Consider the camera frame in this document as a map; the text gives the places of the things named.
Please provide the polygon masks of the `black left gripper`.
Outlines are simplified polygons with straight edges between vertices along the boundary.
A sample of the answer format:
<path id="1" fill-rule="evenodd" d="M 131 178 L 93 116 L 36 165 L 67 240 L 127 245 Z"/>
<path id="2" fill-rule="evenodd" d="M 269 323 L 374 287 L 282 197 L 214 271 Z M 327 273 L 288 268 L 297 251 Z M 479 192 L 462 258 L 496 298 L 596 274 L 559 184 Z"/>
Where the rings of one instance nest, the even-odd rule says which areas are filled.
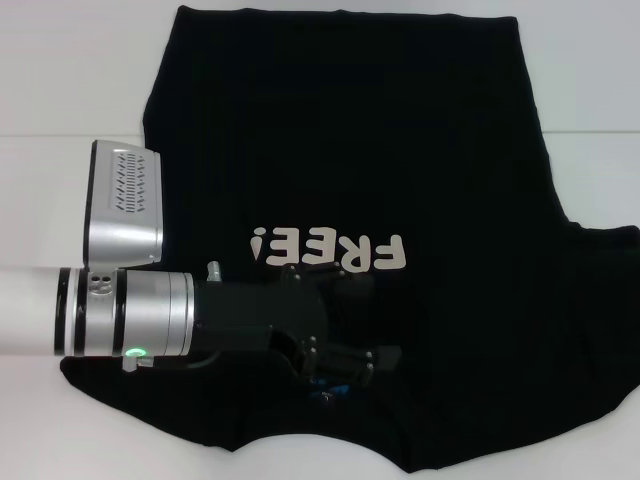
<path id="1" fill-rule="evenodd" d="M 279 280 L 269 284 L 197 281 L 192 367 L 209 366 L 228 352 L 271 352 L 323 392 L 346 394 L 353 387 L 365 388 L 376 374 L 396 369 L 401 349 L 327 344 L 323 300 L 368 299 L 374 289 L 371 275 L 349 273 L 341 264 L 329 263 L 287 264 Z"/>

